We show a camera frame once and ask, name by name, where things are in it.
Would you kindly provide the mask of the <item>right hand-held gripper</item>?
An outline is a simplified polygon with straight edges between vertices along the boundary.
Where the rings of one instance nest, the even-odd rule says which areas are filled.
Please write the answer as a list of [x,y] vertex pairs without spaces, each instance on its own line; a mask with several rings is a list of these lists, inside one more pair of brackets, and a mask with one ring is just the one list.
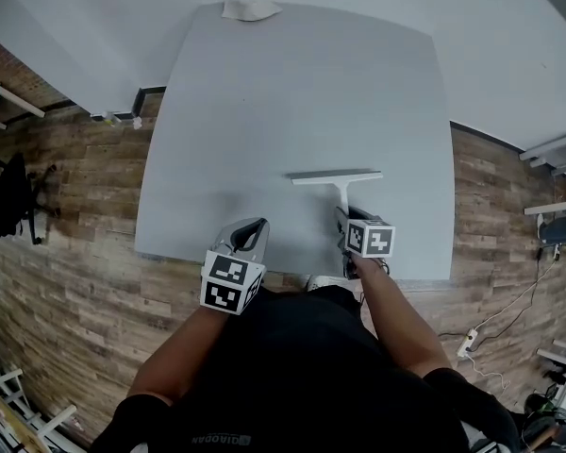
[[374,260],[389,271],[387,259],[392,256],[395,227],[387,225],[379,215],[350,207],[335,208],[337,230],[341,234],[342,270],[346,279],[358,279],[353,257]]

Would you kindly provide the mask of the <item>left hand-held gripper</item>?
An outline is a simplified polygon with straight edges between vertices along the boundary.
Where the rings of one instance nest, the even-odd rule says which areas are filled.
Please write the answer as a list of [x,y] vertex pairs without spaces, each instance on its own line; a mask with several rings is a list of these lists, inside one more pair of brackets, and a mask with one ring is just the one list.
[[246,309],[266,273],[269,233],[269,222],[257,217],[221,230],[201,269],[201,306],[233,315]]

